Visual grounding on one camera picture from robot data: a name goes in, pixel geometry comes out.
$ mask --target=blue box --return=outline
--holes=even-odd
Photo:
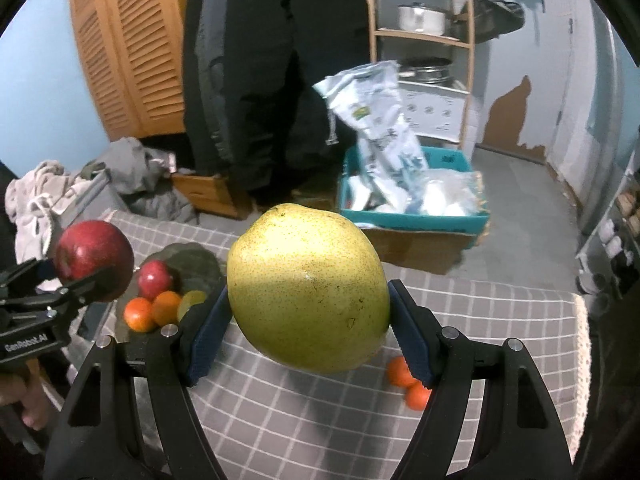
[[[429,167],[457,171],[473,171],[471,164],[462,152],[445,148],[423,146],[424,156]],[[338,192],[340,214],[354,223],[373,224],[385,229],[401,231],[444,231],[450,233],[482,234],[489,220],[489,213],[478,213],[474,216],[430,216],[406,213],[379,213],[376,211],[353,211],[346,205],[351,199],[351,191],[347,183],[349,176],[360,171],[358,152],[350,148],[344,158],[344,171]]]

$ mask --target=gray clothing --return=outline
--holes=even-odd
[[[193,205],[175,189],[168,174],[166,153],[146,148],[132,137],[112,142],[82,168],[81,176],[107,169],[111,184],[133,213],[159,220],[196,223]]]
[[[207,126],[223,160],[232,161],[223,95],[226,0],[202,0],[195,53]]]

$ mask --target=yellow-green pear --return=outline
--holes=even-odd
[[[351,370],[389,326],[385,274],[345,217],[296,204],[269,209],[228,254],[231,310],[268,357],[318,373]]]

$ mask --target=gray floor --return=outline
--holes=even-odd
[[[544,166],[487,150],[476,149],[472,164],[484,177],[491,230],[449,275],[575,292],[578,229],[562,187]],[[242,234],[257,217],[202,214],[200,224]]]

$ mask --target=plastic bag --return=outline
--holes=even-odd
[[[471,216],[482,209],[475,171],[427,170],[421,214]]]
[[[344,70],[316,83],[330,114],[358,134],[362,179],[396,212],[418,214],[428,164],[402,114],[398,64],[381,61]]]

